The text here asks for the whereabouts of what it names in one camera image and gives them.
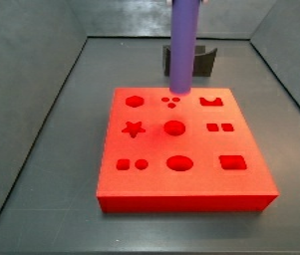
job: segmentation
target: circular hole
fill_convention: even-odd
[[[175,107],[175,104],[174,103],[169,103],[166,106],[173,109]]]
[[[138,159],[136,162],[135,162],[135,168],[138,170],[143,170],[146,169],[148,166],[148,162],[144,160],[144,159]]]
[[[179,121],[169,121],[163,125],[163,130],[170,135],[182,135],[185,133],[185,124]]]
[[[175,155],[166,160],[166,166],[174,171],[187,171],[193,167],[193,161],[183,155]]]

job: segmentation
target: gray floor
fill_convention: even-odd
[[[5,251],[300,251],[300,111],[243,41],[217,47],[211,78],[233,90],[281,195],[261,213],[110,214],[95,199],[115,87],[166,87],[167,40],[91,39],[0,215]]]

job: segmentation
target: star-shaped hole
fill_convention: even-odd
[[[127,132],[131,138],[135,138],[139,132],[146,132],[142,128],[142,122],[132,124],[131,122],[126,122],[127,127],[122,130],[122,132]]]

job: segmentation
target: rectangular hole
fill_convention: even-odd
[[[246,163],[241,155],[221,155],[218,157],[221,168],[223,170],[245,170]]]

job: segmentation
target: metal enclosure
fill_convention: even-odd
[[[0,0],[0,208],[84,42],[66,0]]]
[[[209,0],[199,8],[199,38],[249,39],[276,0]],[[70,0],[92,37],[169,37],[165,0]]]
[[[210,78],[194,78],[193,86],[231,89],[280,197],[262,213],[100,211],[95,190],[114,88],[167,87],[167,43],[88,40],[0,216],[0,253],[300,252],[300,109],[249,42],[198,41],[218,51]]]
[[[300,0],[278,0],[250,40],[300,105]]]

